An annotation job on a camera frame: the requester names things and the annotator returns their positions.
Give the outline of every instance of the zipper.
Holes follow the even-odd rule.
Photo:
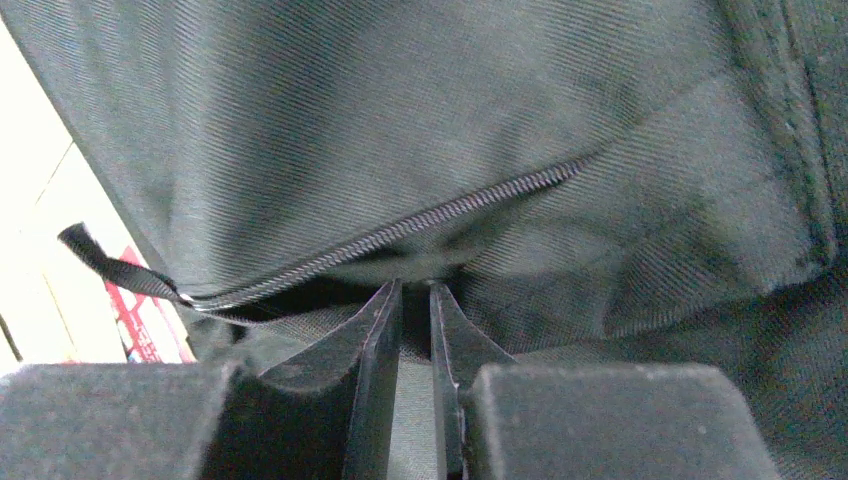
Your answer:
[[[588,157],[538,170],[455,198],[378,228],[357,240],[333,247],[294,268],[253,285],[209,297],[180,298],[200,312],[214,312],[246,305],[301,284],[335,266],[351,262],[412,234],[437,227],[494,204],[526,196],[562,184],[585,168]]]

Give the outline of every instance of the zipper teeth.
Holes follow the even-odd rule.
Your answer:
[[[189,302],[198,311],[226,310],[251,303],[303,283],[332,267],[372,253],[411,234],[439,226],[498,202],[559,185],[580,173],[585,164],[584,157],[477,190],[382,227],[341,247],[335,247],[262,282],[221,295],[192,298]]]

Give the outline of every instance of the zipper pull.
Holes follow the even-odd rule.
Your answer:
[[[149,268],[107,256],[88,233],[84,224],[71,225],[63,230],[58,238],[103,280],[140,295],[163,298],[184,305],[187,303],[177,293],[173,280],[167,276]]]

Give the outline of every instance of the black zipper pull tab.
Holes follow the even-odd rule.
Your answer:
[[[140,295],[186,303],[177,293],[173,280],[167,276],[107,256],[82,223],[71,225],[62,231],[59,241],[109,283]]]

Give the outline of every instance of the bag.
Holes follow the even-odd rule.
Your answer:
[[[62,240],[198,358],[269,368],[406,281],[390,478],[435,476],[432,279],[519,360],[717,365],[786,478],[848,477],[844,2],[0,12],[152,270]]]

